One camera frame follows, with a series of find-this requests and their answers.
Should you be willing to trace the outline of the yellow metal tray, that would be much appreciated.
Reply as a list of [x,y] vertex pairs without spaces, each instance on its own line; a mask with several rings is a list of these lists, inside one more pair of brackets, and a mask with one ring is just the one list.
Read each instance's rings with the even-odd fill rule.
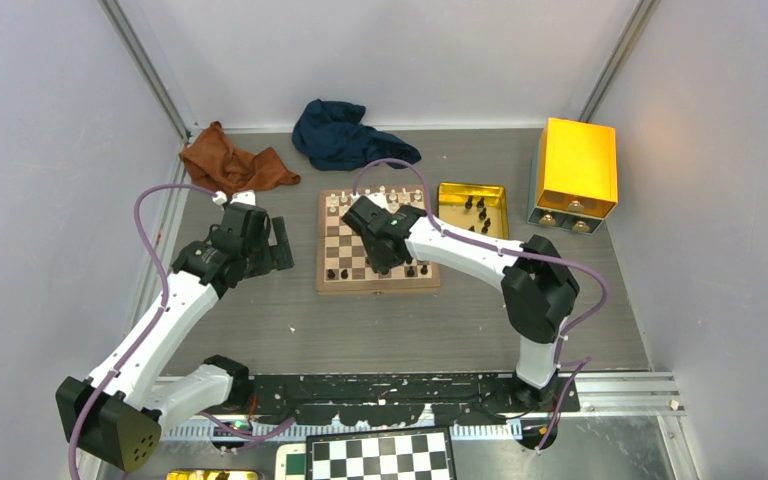
[[506,191],[501,185],[440,183],[438,217],[462,229],[509,238]]

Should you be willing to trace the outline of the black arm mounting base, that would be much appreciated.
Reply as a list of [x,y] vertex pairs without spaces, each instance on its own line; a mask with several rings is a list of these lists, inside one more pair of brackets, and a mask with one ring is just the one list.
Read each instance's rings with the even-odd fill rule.
[[258,374],[246,395],[207,411],[216,417],[250,414],[268,424],[292,418],[298,426],[346,427],[410,426],[424,415],[435,426],[494,425],[555,409],[579,411],[574,385],[557,377],[550,386],[534,399],[509,372]]

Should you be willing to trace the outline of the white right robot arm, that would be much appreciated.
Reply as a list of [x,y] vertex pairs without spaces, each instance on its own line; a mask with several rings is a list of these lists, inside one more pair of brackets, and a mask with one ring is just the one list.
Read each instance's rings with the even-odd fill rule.
[[546,238],[494,239],[450,225],[425,210],[402,205],[391,212],[360,195],[342,217],[358,235],[369,265],[389,272],[408,262],[440,264],[496,288],[519,336],[515,396],[527,410],[554,396],[560,330],[580,291],[568,262]]

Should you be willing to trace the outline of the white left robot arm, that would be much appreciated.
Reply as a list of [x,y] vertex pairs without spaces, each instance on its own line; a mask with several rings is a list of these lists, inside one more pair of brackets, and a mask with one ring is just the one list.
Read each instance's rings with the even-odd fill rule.
[[169,270],[148,250],[161,292],[131,332],[85,379],[67,377],[58,387],[71,478],[80,476],[80,451],[131,473],[166,431],[210,408],[237,413],[250,403],[248,367],[222,355],[169,385],[155,385],[190,330],[229,290],[294,265],[283,219],[257,206],[253,191],[217,191],[212,200],[223,209],[221,222],[206,239],[184,247]]

